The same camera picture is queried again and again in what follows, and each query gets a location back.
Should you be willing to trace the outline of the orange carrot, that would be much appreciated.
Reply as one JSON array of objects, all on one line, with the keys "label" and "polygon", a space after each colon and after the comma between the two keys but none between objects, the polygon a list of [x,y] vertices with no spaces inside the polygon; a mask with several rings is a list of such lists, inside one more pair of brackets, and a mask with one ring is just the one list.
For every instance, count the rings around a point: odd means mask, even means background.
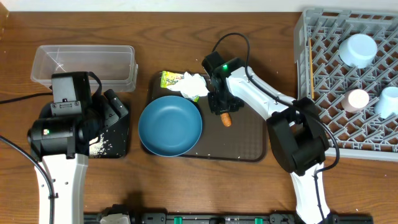
[{"label": "orange carrot", "polygon": [[232,125],[232,121],[231,121],[231,117],[230,117],[229,113],[223,113],[220,115],[220,117],[221,117],[221,121],[224,126],[230,127]]}]

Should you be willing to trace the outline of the white tissue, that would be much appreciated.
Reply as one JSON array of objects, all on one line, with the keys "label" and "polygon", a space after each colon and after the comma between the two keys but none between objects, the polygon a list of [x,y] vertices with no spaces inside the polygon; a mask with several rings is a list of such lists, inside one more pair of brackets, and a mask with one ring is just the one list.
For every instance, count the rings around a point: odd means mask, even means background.
[{"label": "white tissue", "polygon": [[207,96],[209,90],[206,87],[205,79],[199,75],[191,75],[188,72],[183,74],[183,79],[176,84],[169,85],[167,89],[171,91],[179,91],[184,98],[195,101],[199,97]]}]

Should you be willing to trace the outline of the dark blue plate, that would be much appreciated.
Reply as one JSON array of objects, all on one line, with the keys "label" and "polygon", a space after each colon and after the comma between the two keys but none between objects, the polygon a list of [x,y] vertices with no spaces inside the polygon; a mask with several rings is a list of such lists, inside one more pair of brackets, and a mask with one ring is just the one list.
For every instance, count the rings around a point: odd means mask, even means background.
[{"label": "dark blue plate", "polygon": [[198,108],[181,96],[163,96],[149,103],[138,123],[139,138],[151,153],[175,157],[191,150],[201,137]]}]

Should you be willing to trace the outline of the wooden chopstick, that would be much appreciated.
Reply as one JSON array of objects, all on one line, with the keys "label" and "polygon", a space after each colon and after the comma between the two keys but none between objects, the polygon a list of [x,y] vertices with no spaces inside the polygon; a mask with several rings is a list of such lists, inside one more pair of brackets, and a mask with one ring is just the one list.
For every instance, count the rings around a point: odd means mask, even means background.
[{"label": "wooden chopstick", "polygon": [[313,57],[312,57],[312,40],[311,37],[308,38],[308,48],[309,48],[309,62],[310,62],[310,93],[311,99],[315,97],[314,89],[314,78],[313,78]]}]

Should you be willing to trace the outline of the white pink cup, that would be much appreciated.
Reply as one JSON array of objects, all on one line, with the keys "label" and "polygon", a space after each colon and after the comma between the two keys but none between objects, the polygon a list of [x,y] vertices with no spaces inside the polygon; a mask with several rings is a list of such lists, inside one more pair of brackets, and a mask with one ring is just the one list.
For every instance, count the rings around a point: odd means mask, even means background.
[{"label": "white pink cup", "polygon": [[369,103],[369,95],[362,89],[347,91],[341,101],[343,109],[350,113],[357,113]]}]

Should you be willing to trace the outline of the white rice pile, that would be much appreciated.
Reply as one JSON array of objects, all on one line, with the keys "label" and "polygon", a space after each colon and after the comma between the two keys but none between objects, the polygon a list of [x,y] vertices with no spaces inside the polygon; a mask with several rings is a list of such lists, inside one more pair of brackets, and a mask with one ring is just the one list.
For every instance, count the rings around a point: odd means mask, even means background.
[{"label": "white rice pile", "polygon": [[99,137],[90,140],[89,145],[90,157],[100,157],[103,155],[107,155],[107,152],[111,149],[109,141],[105,140],[103,133],[100,134]]}]

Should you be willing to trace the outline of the light blue bowl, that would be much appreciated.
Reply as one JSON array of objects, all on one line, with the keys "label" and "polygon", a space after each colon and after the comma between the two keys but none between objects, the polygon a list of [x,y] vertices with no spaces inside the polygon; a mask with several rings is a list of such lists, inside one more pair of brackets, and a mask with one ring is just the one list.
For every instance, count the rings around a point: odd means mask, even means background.
[{"label": "light blue bowl", "polygon": [[377,54],[377,43],[366,34],[355,34],[340,44],[338,53],[349,67],[366,68]]}]

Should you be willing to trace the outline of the light blue cup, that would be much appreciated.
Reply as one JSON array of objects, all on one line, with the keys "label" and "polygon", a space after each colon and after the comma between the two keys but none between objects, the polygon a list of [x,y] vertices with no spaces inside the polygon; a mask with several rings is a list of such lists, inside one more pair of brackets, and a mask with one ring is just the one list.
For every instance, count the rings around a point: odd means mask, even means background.
[{"label": "light blue cup", "polygon": [[392,114],[397,115],[397,96],[398,87],[389,86],[383,89],[379,96],[379,101],[374,107],[375,113],[379,114],[382,119],[386,119]]}]

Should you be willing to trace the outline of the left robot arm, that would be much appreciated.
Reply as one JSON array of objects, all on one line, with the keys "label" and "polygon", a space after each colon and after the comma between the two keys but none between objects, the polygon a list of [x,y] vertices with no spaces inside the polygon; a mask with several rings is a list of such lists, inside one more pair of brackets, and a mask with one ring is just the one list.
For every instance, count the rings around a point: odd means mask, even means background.
[{"label": "left robot arm", "polygon": [[126,155],[130,112],[112,89],[91,91],[92,72],[52,75],[53,101],[27,133],[39,184],[40,223],[83,223],[90,151],[97,158]]}]

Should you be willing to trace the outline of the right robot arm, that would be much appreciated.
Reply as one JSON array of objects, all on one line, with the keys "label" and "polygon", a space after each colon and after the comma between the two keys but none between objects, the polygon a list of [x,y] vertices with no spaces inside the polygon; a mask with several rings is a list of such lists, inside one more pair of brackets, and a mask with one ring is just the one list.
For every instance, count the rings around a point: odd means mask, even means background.
[{"label": "right robot arm", "polygon": [[209,93],[210,110],[217,115],[236,112],[248,104],[267,124],[272,153],[292,178],[297,200],[296,213],[304,223],[326,223],[330,209],[322,181],[326,130],[315,114],[312,100],[295,100],[261,80],[247,63],[225,61],[213,52],[202,61],[214,90]]}]

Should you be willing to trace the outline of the grey dishwasher rack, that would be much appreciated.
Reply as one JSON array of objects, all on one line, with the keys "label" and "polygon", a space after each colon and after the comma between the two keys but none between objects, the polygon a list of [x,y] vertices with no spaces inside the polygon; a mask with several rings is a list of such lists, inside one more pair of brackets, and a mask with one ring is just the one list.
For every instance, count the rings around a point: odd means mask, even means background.
[{"label": "grey dishwasher rack", "polygon": [[[366,68],[349,67],[339,56],[342,41],[366,34],[377,43],[377,54]],[[298,97],[311,98],[308,38],[312,40],[313,101],[320,119],[329,127],[341,157],[397,161],[397,115],[382,119],[374,111],[379,95],[397,86],[397,14],[331,10],[303,11],[294,29],[294,60]],[[347,91],[362,89],[368,105],[357,113],[343,109]]]}]

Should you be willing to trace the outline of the black waste tray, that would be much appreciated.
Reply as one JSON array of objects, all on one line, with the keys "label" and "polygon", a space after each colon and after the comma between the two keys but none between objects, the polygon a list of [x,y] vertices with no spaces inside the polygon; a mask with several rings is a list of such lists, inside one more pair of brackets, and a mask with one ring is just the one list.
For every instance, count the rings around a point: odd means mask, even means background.
[{"label": "black waste tray", "polygon": [[[111,149],[107,155],[90,157],[89,141],[104,134]],[[29,129],[27,138],[34,156],[64,155],[74,159],[78,155],[94,159],[119,159],[127,153],[129,110],[121,100],[102,99],[100,110],[87,108],[82,113],[40,117]]]}]

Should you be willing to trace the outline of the dark brown serving tray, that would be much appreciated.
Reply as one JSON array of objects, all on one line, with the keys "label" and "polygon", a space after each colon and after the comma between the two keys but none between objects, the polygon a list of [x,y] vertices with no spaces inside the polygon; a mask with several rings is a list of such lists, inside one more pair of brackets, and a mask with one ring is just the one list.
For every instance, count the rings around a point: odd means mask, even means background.
[{"label": "dark brown serving tray", "polygon": [[224,126],[220,116],[211,112],[207,97],[199,98],[195,106],[203,120],[201,137],[182,157],[239,162],[259,162],[265,158],[267,127],[249,105],[229,114],[230,127]]}]

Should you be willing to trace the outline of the green snack wrapper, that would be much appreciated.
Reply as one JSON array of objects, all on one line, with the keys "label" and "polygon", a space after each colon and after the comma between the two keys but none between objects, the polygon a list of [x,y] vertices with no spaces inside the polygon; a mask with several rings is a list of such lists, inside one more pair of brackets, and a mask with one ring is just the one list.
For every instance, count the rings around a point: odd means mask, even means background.
[{"label": "green snack wrapper", "polygon": [[171,91],[179,92],[184,98],[197,102],[199,100],[198,95],[189,93],[189,84],[193,82],[193,75],[188,72],[175,73],[162,71],[160,87],[166,88]]}]

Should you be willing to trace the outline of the clear plastic bin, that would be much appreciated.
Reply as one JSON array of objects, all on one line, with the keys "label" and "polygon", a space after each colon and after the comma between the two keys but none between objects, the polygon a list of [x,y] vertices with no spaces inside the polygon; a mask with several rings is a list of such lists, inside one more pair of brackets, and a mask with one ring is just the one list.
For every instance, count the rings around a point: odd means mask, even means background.
[{"label": "clear plastic bin", "polygon": [[35,53],[30,79],[46,88],[51,76],[65,72],[93,72],[102,90],[133,92],[138,64],[130,45],[41,45]]}]

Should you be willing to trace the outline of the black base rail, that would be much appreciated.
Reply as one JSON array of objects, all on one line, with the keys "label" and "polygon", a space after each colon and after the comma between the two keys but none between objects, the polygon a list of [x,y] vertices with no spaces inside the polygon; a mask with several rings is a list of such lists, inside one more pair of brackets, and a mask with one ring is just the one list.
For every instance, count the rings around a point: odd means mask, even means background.
[{"label": "black base rail", "polygon": [[84,223],[131,223],[131,224],[288,224],[303,223],[293,213],[268,215],[220,215],[220,214],[173,214],[160,210],[136,213],[124,205],[113,205],[100,213],[85,213]]}]

